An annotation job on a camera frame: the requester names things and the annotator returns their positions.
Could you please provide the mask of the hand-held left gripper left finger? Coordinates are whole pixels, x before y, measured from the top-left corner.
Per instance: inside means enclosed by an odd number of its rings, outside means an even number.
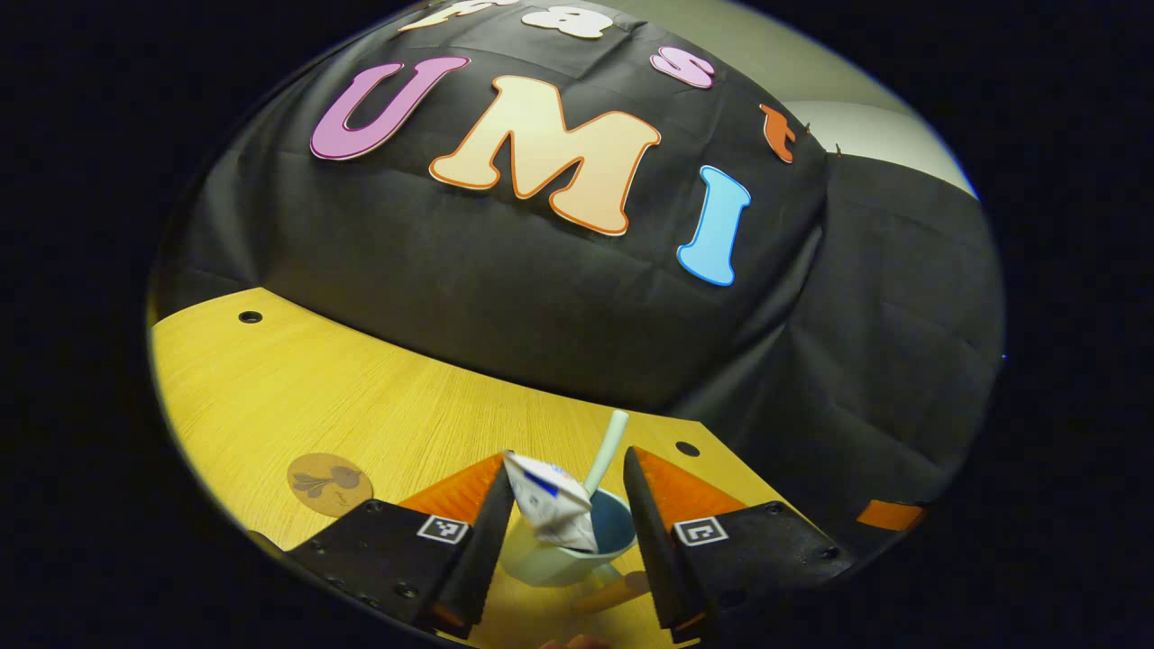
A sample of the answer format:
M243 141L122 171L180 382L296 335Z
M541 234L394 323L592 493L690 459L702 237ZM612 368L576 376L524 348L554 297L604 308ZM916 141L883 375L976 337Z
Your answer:
M367 498L286 557L376 616L469 637L482 620L512 506L499 452L400 503Z

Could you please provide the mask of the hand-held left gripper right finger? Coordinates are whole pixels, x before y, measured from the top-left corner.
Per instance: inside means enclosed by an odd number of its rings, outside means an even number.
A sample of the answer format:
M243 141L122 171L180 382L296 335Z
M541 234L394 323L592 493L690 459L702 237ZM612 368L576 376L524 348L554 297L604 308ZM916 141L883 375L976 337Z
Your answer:
M638 446L623 482L655 616L677 644L766 644L852 574L852 552L781 498L743 503Z

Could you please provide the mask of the pale green cup wooden handle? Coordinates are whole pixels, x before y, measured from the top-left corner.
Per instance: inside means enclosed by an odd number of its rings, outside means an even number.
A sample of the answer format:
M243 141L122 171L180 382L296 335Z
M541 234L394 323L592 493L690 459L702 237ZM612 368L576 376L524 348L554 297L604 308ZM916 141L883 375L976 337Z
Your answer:
M597 616L650 592L646 570L622 572L612 564L637 544L629 505L605 488L598 488L591 505L595 552L537 540L524 520L516 522L501 550L503 570L529 587L560 589L589 583L589 592L572 600L577 616Z

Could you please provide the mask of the white toothpaste tube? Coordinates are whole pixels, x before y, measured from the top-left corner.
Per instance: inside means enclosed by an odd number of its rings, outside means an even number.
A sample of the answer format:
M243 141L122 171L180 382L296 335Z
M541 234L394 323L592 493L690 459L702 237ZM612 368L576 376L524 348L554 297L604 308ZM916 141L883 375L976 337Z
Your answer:
M576 552L595 553L592 498L565 469L507 449L502 453L508 483L535 540Z

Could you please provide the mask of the pale green toothbrush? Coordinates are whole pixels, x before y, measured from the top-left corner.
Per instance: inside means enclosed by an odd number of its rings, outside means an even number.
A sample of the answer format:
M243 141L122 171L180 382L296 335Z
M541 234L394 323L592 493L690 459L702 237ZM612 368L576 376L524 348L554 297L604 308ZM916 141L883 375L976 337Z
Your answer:
M582 482L582 487L586 490L589 497L597 493L605 475L609 472L610 461L622 443L627 423L629 423L629 415L624 410L615 409L610 412L609 424L604 432L593 464L591 464L585 480Z

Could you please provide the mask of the round cork coaster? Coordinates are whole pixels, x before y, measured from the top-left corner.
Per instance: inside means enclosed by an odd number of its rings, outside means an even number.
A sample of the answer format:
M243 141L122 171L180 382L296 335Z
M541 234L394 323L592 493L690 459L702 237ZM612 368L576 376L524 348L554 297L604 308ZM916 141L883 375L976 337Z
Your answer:
M334 453L305 453L288 462L288 488L313 512L339 519L374 497L370 477Z

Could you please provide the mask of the yellow wooden desktop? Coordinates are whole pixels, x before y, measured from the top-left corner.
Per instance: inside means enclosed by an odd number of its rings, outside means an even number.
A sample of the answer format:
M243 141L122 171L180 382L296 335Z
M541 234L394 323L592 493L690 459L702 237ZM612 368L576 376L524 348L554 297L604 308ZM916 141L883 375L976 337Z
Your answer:
M334 453L364 472L372 497L399 502L502 449L584 478L610 417L610 406L417 355L264 288L162 319L151 341L162 403L190 465L243 529L285 550L334 521L288 486L288 468L307 453ZM623 446L655 453L743 503L790 503L698 422L631 412ZM465 643L537 649L589 634L613 649L703 649L670 640L649 594L577 616L572 602L597 585L537 589L499 568Z

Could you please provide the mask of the black backdrop cloth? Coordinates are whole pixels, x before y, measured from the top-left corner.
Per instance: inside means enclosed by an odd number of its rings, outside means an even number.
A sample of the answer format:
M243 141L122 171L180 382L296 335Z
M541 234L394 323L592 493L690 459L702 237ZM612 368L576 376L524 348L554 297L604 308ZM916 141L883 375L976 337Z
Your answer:
M928 506L1004 364L992 226L865 70L724 0L440 0L293 70L197 174L157 319L264 288L697 420L844 544Z

